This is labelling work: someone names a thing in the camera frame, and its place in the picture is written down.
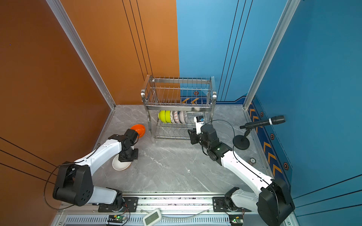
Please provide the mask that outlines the pink striped ceramic bowl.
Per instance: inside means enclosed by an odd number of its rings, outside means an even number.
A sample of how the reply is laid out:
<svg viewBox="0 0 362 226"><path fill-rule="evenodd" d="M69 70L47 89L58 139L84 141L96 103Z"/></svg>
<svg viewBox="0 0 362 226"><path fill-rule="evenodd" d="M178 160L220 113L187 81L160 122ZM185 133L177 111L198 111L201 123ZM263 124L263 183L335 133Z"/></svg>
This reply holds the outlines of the pink striped ceramic bowl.
<svg viewBox="0 0 362 226"><path fill-rule="evenodd" d="M179 112L179 120L181 123L187 124L187 112L186 111Z"/></svg>

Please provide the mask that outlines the blue triangle patterned bowl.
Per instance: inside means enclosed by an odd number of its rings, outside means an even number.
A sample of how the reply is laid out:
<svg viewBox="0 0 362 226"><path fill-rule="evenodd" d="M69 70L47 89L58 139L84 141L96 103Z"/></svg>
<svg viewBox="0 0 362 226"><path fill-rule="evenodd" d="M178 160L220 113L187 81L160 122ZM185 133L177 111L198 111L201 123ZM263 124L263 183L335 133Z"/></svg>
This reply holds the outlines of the blue triangle patterned bowl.
<svg viewBox="0 0 362 226"><path fill-rule="evenodd" d="M179 117L179 111L173 111L173 120L175 123L181 123L180 117Z"/></svg>

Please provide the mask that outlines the white maroon patterned bowl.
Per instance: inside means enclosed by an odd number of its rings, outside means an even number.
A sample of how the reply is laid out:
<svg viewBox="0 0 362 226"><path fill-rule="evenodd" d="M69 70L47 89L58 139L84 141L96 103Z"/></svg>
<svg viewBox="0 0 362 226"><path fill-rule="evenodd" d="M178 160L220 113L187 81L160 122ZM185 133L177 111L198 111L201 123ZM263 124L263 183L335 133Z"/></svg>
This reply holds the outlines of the white maroon patterned bowl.
<svg viewBox="0 0 362 226"><path fill-rule="evenodd" d="M173 117L173 111L170 111L170 120L171 120L171 123L175 123L174 117Z"/></svg>

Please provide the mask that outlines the lime green bowl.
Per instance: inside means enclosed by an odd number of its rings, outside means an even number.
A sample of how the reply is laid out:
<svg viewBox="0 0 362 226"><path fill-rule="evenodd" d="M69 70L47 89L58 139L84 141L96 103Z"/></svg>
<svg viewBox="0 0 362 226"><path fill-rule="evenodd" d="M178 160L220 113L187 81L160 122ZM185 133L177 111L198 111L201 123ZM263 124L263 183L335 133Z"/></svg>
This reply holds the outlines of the lime green bowl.
<svg viewBox="0 0 362 226"><path fill-rule="evenodd" d="M166 123L166 116L165 116L165 110L161 110L159 113L158 113L158 118L161 122L163 123Z"/></svg>
<svg viewBox="0 0 362 226"><path fill-rule="evenodd" d="M165 111L165 120L167 123L171 123L171 111Z"/></svg>

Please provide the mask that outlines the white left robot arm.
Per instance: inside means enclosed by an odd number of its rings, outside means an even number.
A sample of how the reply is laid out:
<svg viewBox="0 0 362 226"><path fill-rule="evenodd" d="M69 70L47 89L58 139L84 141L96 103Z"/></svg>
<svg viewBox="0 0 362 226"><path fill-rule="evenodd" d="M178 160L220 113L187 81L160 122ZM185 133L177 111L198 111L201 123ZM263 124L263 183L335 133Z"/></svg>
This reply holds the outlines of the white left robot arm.
<svg viewBox="0 0 362 226"><path fill-rule="evenodd" d="M139 150L135 148L139 134L128 129L125 134L114 134L90 154L76 160L65 162L58 168L53 189L53 198L76 206L98 204L113 211L125 206L122 191L98 187L93 184L94 173L108 160L113 169L123 171L138 159Z"/></svg>

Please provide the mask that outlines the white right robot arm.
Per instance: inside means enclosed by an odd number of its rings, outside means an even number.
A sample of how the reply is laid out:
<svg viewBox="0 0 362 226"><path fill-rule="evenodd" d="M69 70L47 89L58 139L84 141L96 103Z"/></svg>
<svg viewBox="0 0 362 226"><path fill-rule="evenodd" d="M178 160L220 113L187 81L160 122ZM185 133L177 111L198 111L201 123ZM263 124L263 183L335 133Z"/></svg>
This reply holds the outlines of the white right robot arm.
<svg viewBox="0 0 362 226"><path fill-rule="evenodd" d="M236 187L230 190L225 195L229 207L256 211L269 226L281 225L295 210L286 182L273 179L244 161L219 140L213 125L188 130L188 134L191 144L200 144L212 161L233 172L252 189L252 194L243 194Z"/></svg>

